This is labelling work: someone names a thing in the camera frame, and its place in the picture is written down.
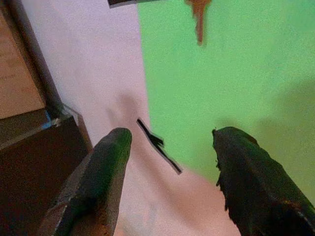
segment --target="pink wall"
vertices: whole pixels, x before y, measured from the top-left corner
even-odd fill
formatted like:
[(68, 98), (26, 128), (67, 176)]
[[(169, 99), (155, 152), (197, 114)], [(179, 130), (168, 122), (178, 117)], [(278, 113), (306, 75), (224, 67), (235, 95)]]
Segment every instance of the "pink wall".
[(239, 235), (218, 188), (188, 169), (178, 176), (136, 124), (149, 124), (136, 5), (22, 2), (59, 95), (83, 116), (92, 144), (117, 126), (132, 131), (115, 235)]

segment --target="green screen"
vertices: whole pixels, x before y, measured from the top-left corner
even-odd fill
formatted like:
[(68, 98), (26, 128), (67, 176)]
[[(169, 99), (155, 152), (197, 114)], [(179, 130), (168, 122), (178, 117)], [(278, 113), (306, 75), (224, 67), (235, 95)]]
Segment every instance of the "green screen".
[(184, 0), (138, 4), (151, 129), (217, 180), (211, 130), (254, 136), (315, 203), (315, 1), (213, 0), (204, 44)]

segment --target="white wall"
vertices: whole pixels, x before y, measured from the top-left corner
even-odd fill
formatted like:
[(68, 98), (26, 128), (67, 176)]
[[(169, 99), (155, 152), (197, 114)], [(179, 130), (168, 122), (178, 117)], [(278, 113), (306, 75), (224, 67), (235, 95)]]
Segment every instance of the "white wall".
[(59, 95), (83, 116), (92, 144), (117, 126), (132, 131), (115, 235), (239, 235), (218, 188), (187, 169), (178, 176), (136, 124), (149, 124), (136, 5), (22, 2)]

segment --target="dangling orange object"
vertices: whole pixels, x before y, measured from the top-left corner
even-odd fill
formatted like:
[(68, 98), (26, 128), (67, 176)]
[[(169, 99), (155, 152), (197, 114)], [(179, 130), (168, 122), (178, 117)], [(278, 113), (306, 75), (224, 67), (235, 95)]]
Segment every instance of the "dangling orange object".
[(187, 3), (192, 6), (192, 13), (197, 19), (196, 32), (198, 43), (202, 44), (203, 38), (203, 13), (207, 4), (212, 0), (187, 0)]

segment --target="green wall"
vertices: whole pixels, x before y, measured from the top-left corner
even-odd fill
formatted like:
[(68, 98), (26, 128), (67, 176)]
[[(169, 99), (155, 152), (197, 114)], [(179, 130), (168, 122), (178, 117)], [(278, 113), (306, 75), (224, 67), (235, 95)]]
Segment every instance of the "green wall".
[(218, 178), (213, 128), (253, 135), (315, 203), (315, 1), (213, 0), (204, 45), (184, 0), (138, 4), (152, 130)]

